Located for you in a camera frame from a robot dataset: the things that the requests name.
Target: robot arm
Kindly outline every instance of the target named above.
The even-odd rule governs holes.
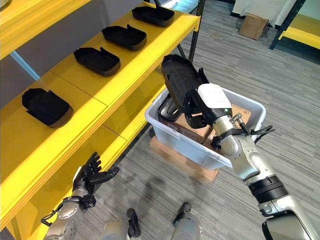
[[[192,128],[213,127],[212,146],[221,149],[235,173],[249,187],[266,221],[262,230],[267,240],[319,240],[320,234],[299,202],[283,183],[255,143],[274,131],[272,126],[249,131],[240,115],[232,117],[231,104],[215,84],[209,83],[203,70],[178,55],[168,55],[162,62],[165,84],[177,107]],[[255,141],[251,135],[260,135]]]
[[[72,196],[63,199],[56,210],[41,219],[41,222],[49,227],[44,240],[75,239],[77,227],[83,221],[85,212],[96,204],[95,191],[100,184],[109,181],[119,172],[118,167],[100,172],[99,158],[96,152],[92,154],[75,174]],[[47,222],[56,213],[56,220],[53,223]]]

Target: cable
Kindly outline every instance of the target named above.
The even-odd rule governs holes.
[[[52,218],[60,210],[60,208],[64,205],[64,203],[66,203],[66,202],[78,203],[82,199],[82,197],[79,197],[79,196],[71,196],[69,198],[74,198],[74,199],[78,199],[78,200],[64,199],[55,210],[52,210],[51,213],[49,213],[48,215],[41,218],[41,220],[40,220],[41,223],[50,227],[52,222],[48,222],[47,220]]]
[[[254,144],[257,144],[257,142],[258,142],[264,135],[267,135],[267,134],[272,133],[272,132],[274,132],[274,131],[275,131],[275,129],[273,128],[273,126],[272,126],[272,125],[269,125],[269,126],[266,126],[266,127],[264,127],[264,128],[261,128],[261,129],[259,129],[259,130],[257,130],[257,131],[251,129],[250,134],[251,134],[251,135],[260,135],[259,137],[257,137],[257,138],[254,140]]]
[[[245,134],[250,135],[249,129],[247,128],[247,125],[244,122],[240,122],[239,125]]]

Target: gray carpet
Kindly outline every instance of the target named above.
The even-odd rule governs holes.
[[[274,29],[267,28],[259,41],[238,35],[242,20],[229,14],[228,3],[206,1],[194,65],[211,82],[266,107],[264,124],[276,132],[257,147],[320,229],[320,66],[269,50]],[[182,43],[186,52],[190,40]],[[76,239],[99,239],[107,221],[133,207],[139,239],[169,240],[184,201],[199,217],[202,240],[264,239],[257,202],[231,168],[221,168],[212,184],[203,185],[152,153],[152,136],[149,127],[123,155],[119,174],[97,191],[96,207],[86,213]]]

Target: yellow shelving unit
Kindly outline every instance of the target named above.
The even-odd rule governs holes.
[[[102,168],[108,169],[146,125],[145,110],[164,88],[162,74],[152,72],[16,214],[8,226],[10,232],[17,239],[42,239],[48,227],[41,224],[40,219],[55,209],[63,198],[70,196],[77,166],[83,165],[97,151]],[[19,232],[15,231],[14,225],[19,226]]]
[[[282,37],[320,49],[320,20],[297,14],[278,39]]]
[[[48,1],[26,2],[26,6],[37,3],[41,9]],[[51,2],[52,8],[58,9],[62,2]],[[64,2],[75,4],[70,0]],[[155,7],[150,3],[142,5]],[[104,47],[117,55],[121,68],[113,76],[104,77],[85,68],[76,62],[73,54],[65,58],[29,86],[52,90],[73,107],[74,116],[61,128],[49,128],[26,113],[21,101],[24,91],[1,110],[1,230],[7,226],[21,239],[39,239],[47,230],[39,226],[40,217],[70,194],[77,167],[94,151],[101,154],[105,169],[113,164],[145,126],[146,108],[165,88],[164,78],[155,71],[156,67],[190,32],[199,30],[200,20],[200,16],[175,11],[172,25],[159,27],[136,20],[131,11],[128,12],[112,25],[130,24],[146,32],[147,43],[141,50],[130,51],[108,42],[102,33],[82,46]],[[48,199],[49,195],[54,195],[53,199]]]
[[[0,12],[0,60],[91,0],[13,0]]]

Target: brown cardboard box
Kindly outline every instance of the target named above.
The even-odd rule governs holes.
[[[268,19],[248,13],[244,19],[239,34],[258,40],[268,21]]]
[[[237,113],[241,113],[242,114],[242,120],[247,123],[248,119],[251,115],[251,112],[241,108],[235,104],[231,105],[232,107],[232,114],[235,115]],[[198,129],[194,129],[191,128],[185,118],[184,114],[181,114],[180,117],[174,121],[174,122],[168,122],[168,121],[164,121],[164,120],[160,120],[163,124],[167,125],[168,127],[174,129],[175,131],[177,131],[178,133],[181,133],[183,135],[185,135],[186,137],[194,140],[197,143],[201,143],[202,140],[204,139],[204,137],[206,136],[208,130],[209,130],[209,125],[203,127],[203,128],[198,128]],[[203,143],[203,145],[205,145],[207,148],[210,146],[210,143],[212,141],[212,138],[215,136],[215,131],[213,130],[211,132],[211,134],[209,135],[208,139],[209,139],[209,143],[206,143],[207,141],[205,141]]]
[[[172,164],[179,170],[186,172],[203,184],[212,183],[217,176],[219,168],[213,170],[203,168],[199,164],[173,150],[171,147],[159,142],[156,136],[151,139],[150,147],[168,163]]]
[[[165,124],[168,127],[176,130],[178,133],[181,133],[186,137],[196,141],[197,143],[200,143],[204,139],[209,129],[209,125],[202,128],[198,128],[198,129],[194,129],[190,127],[187,123],[187,120],[184,114],[181,114],[176,121],[166,122]]]
[[[244,123],[246,124],[251,116],[251,112],[239,107],[235,104],[232,104],[232,114],[233,116],[240,113],[242,115],[242,120],[244,121]],[[210,133],[210,135],[207,137],[207,139],[204,140],[203,144],[205,147],[207,147],[208,149],[214,150],[211,147],[211,142],[212,139],[214,138],[214,136],[216,135],[215,130],[212,130],[212,132]]]

